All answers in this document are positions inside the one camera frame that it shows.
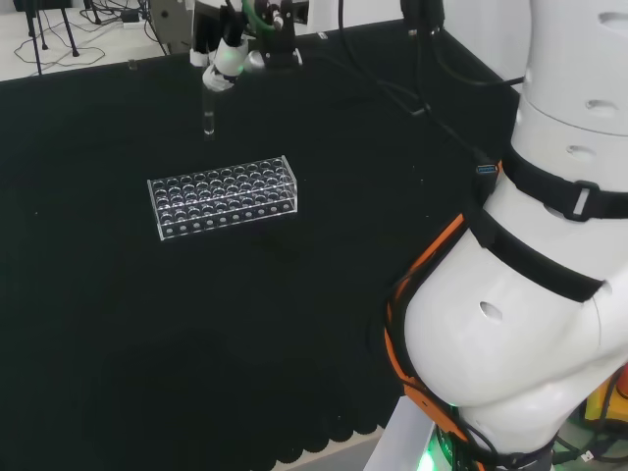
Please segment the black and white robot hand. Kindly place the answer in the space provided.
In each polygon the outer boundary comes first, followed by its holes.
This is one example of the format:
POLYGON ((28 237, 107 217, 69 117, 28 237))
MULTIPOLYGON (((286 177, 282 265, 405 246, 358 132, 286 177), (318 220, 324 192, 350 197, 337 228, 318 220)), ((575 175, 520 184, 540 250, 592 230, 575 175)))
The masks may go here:
POLYGON ((241 1, 193 2, 189 61, 203 70, 207 90, 226 91, 243 72, 248 53, 245 26, 241 1))

